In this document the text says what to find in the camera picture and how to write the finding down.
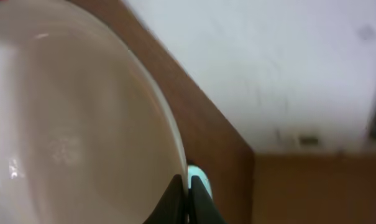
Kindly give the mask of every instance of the white surface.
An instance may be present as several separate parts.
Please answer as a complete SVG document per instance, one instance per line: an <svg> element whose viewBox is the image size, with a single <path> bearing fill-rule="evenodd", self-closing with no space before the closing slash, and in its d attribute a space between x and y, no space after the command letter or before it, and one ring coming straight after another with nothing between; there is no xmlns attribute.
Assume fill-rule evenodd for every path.
<svg viewBox="0 0 376 224"><path fill-rule="evenodd" d="M125 0L257 152L356 150L376 102L376 0Z"/></svg>
<svg viewBox="0 0 376 224"><path fill-rule="evenodd" d="M142 224L175 174L170 109L109 29L63 1L0 2L0 224Z"/></svg>

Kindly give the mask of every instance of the brown floor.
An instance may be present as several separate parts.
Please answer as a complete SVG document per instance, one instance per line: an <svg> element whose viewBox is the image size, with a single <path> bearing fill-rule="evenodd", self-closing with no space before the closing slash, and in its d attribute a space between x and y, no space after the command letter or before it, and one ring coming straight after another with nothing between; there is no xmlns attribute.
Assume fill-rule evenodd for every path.
<svg viewBox="0 0 376 224"><path fill-rule="evenodd" d="M376 223L376 157L256 156L253 223Z"/></svg>
<svg viewBox="0 0 376 224"><path fill-rule="evenodd" d="M186 158L207 173L228 224L251 223L254 155L236 130L120 0L69 1L107 24L152 74L173 111Z"/></svg>

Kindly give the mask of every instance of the wooden table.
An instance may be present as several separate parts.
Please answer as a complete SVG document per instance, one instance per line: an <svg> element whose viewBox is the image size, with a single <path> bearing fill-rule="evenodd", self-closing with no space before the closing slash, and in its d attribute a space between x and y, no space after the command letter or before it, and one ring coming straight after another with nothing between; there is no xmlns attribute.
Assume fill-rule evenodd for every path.
<svg viewBox="0 0 376 224"><path fill-rule="evenodd" d="M207 173L225 221L251 223L254 153L250 147L122 2L69 1L107 24L152 74L173 111L186 158Z"/></svg>

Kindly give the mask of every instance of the white wall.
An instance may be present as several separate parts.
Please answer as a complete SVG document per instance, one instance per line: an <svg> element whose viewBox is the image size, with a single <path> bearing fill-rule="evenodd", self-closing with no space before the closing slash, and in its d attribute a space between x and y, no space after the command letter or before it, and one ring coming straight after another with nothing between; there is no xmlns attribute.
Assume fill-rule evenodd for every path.
<svg viewBox="0 0 376 224"><path fill-rule="evenodd" d="M294 150L300 133L325 151L365 139L376 0L125 1L255 151Z"/></svg>

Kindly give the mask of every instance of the gray spot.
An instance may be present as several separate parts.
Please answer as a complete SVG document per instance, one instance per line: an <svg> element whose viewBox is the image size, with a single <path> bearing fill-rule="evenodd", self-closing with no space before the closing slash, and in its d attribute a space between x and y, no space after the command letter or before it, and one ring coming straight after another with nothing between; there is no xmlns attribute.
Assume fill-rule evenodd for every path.
<svg viewBox="0 0 376 224"><path fill-rule="evenodd" d="M363 42L373 42L376 40L376 30L370 24L366 24L356 30L357 36Z"/></svg>

